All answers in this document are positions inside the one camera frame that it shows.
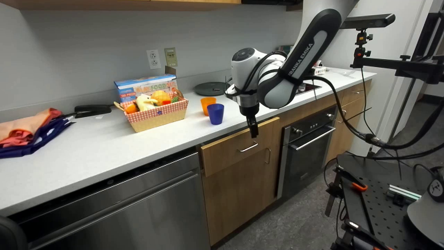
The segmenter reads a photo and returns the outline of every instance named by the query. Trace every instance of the gray floor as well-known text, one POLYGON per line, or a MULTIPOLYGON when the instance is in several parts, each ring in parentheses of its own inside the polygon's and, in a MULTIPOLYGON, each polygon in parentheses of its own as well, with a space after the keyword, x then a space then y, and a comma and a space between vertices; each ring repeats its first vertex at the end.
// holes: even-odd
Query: gray floor
MULTIPOLYGON (((436 106, 417 103, 403 131, 393 140, 400 144, 411 139, 436 106)), ((444 138, 444 113, 441 113, 435 126, 421 139, 417 145, 399 154, 417 153, 432 148, 444 138)), ((443 165, 444 151, 406 163, 413 165, 422 163, 428 167, 443 165)), ((327 181, 334 178, 333 172, 327 172, 327 181)), ((322 175, 306 189, 291 198, 280 207, 262 215, 237 235, 221 245, 219 250, 328 250, 336 239, 335 225, 338 206, 333 207, 332 217, 324 215, 328 194, 322 175)))

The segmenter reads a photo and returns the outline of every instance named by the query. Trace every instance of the oven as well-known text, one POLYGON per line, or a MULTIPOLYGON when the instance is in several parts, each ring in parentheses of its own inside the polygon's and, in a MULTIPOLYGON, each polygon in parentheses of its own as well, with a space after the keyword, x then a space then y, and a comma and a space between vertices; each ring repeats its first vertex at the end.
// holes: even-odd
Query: oven
POLYGON ((294 196, 322 172, 336 110, 332 106, 283 128, 278 198, 294 196))

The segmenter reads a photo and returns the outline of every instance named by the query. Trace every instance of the wall plate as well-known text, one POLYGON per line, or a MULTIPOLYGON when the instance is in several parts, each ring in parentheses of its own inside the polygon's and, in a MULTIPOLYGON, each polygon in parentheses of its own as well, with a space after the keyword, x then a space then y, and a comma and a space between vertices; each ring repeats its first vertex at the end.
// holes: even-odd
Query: wall plate
POLYGON ((151 49, 147 50, 148 63, 150 65, 150 69, 160 69, 160 58, 159 58, 159 50, 151 49))
POLYGON ((176 48, 165 48, 166 64, 170 67, 177 67, 176 48))

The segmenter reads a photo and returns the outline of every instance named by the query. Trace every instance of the blue cup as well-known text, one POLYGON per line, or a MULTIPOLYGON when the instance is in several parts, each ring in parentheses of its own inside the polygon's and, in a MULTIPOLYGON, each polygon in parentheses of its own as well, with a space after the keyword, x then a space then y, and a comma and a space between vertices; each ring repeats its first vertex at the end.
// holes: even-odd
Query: blue cup
POLYGON ((211 124, 219 125, 223 118, 223 105, 220 103, 211 104, 207 106, 208 115, 210 116, 211 124))

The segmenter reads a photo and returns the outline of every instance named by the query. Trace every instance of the checkered basket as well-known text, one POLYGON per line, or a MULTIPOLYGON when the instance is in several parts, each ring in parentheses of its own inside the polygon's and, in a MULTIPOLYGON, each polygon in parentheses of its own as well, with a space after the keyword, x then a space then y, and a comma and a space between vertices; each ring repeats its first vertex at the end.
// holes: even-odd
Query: checkered basket
MULTIPOLYGON (((176 95, 174 93, 168 93, 173 99, 176 95)), ((132 101, 123 102, 122 106, 124 109, 128 105, 133 103, 132 101)), ((155 109, 150 109, 143 112, 135 112, 128 114, 126 112, 125 116, 130 122, 134 131, 141 132, 147 129, 152 129, 159 127, 174 121, 179 121, 185 118, 186 108, 188 106, 188 100, 179 97, 179 101, 175 103, 170 103, 166 105, 159 106, 155 109)))

